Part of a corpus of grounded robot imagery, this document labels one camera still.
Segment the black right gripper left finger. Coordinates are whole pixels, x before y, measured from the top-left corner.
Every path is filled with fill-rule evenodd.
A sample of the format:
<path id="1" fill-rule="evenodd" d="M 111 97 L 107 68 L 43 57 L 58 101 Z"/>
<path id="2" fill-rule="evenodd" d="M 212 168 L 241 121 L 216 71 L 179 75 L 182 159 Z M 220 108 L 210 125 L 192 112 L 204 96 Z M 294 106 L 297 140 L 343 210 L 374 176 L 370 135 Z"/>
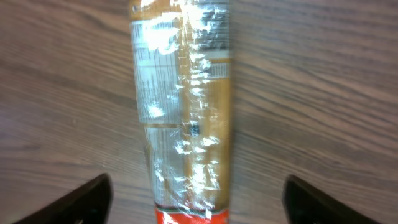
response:
<path id="1" fill-rule="evenodd" d="M 106 224 L 112 199 L 111 178 L 103 173 L 14 224 Z"/>

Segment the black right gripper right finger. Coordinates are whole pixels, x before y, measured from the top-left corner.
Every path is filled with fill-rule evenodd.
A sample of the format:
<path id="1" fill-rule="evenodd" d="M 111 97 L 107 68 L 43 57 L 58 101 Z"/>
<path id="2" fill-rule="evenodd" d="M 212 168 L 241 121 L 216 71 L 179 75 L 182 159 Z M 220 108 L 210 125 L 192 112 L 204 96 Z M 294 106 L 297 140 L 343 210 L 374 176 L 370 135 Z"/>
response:
<path id="1" fill-rule="evenodd" d="M 289 224 L 379 224 L 295 175 L 285 180 L 282 202 Z"/>

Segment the orange spaghetti packet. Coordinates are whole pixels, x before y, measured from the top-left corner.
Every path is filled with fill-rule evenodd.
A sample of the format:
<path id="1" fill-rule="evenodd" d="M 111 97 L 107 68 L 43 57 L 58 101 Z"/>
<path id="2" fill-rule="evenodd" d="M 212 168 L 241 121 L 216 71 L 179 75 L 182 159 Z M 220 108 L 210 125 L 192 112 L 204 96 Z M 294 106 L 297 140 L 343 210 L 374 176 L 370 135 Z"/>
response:
<path id="1" fill-rule="evenodd" d="M 133 0 L 136 103 L 158 223 L 226 224 L 229 2 Z"/>

